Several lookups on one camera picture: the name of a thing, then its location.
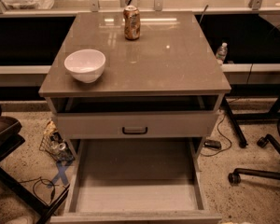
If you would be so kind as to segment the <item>grey drawer cabinet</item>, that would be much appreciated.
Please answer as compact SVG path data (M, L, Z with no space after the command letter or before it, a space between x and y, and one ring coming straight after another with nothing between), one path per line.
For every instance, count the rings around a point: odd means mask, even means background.
M144 12L135 41L123 30L119 12L76 15L39 91L53 115L218 111L231 87L192 13ZM105 55L105 70L92 83L64 67L82 49ZM206 137L181 138L200 151Z

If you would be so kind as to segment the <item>grey middle drawer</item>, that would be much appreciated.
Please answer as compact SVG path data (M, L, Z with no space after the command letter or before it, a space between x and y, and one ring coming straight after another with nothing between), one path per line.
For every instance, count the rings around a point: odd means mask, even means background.
M218 112L59 113L52 116L65 139L165 138L208 136ZM126 135L123 127L148 127L146 134Z

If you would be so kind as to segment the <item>open bottom drawer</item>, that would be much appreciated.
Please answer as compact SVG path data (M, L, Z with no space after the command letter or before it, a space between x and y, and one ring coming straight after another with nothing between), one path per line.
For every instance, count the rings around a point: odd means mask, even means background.
M51 224L218 224L190 140L85 140Z

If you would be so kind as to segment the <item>white bowl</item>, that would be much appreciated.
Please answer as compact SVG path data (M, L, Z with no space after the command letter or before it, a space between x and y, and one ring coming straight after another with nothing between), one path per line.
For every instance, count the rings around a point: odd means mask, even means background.
M64 67L74 79L92 83L105 70L105 55L96 49L78 50L66 57Z

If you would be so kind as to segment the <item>black power adapter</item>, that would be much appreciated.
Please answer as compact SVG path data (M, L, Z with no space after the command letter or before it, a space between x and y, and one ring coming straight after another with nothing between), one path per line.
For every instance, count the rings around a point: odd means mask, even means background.
M216 141L216 140L206 140L204 142L204 146L207 147L207 148L213 148L213 149L221 150L221 143L219 141Z

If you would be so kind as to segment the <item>orange soda can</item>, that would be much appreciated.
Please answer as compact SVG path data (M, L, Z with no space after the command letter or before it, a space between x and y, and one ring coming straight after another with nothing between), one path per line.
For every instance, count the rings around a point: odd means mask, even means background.
M125 21L124 34L128 40L136 40L140 37L140 12L137 7L128 5L123 10Z

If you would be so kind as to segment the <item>black table leg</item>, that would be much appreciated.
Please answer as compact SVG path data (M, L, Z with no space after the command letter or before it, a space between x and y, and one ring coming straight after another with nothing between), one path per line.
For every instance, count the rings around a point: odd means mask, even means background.
M236 133L237 138L238 138L239 147L240 148L247 147L247 141L245 139L245 136L244 136L244 134L243 134L239 124L237 123L237 120L235 119L235 117L234 117L234 115L233 115L233 113L231 111L230 105L228 104L226 98L223 98L222 105L224 106L224 108L226 110L226 113L227 113L227 115L230 118L232 127L233 127L233 129L234 129L234 131Z

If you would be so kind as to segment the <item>clear plastic water bottle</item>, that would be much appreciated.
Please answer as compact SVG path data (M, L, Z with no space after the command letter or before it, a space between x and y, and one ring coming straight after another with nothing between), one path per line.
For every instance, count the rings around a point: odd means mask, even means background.
M216 52L216 58L219 64L224 64L227 53L228 53L228 44L223 42Z

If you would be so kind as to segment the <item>blue tape cross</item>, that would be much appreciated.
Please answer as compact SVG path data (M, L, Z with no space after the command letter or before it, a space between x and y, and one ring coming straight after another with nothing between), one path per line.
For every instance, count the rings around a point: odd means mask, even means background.
M61 180L64 186L67 186L69 184L66 170L72 165L72 161L57 161L56 167L57 167L57 174L53 177L53 179L47 184L48 188L52 188L58 180Z

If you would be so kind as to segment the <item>black office chair base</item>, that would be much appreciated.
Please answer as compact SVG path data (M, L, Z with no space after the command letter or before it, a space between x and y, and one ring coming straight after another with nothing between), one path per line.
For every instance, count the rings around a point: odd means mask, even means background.
M256 142L256 163L234 167L227 175L232 186L237 186L247 177L265 178L280 181L280 119L276 122L275 131L264 134Z

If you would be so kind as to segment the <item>dark chair at left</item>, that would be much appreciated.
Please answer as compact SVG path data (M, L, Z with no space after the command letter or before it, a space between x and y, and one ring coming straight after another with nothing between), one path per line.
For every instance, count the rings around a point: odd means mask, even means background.
M5 101L1 102L3 115L18 119L22 125L21 136L25 142L0 162L0 167L30 192L48 203L52 188L42 182L36 183L39 177L52 180L57 174L56 162L39 146L47 123L51 119L49 107L44 101ZM71 175L70 166L66 170L67 178ZM55 184L58 197L66 187L61 180ZM20 197L0 181L0 224L20 217L30 217L33 224L39 220L39 214L27 205Z

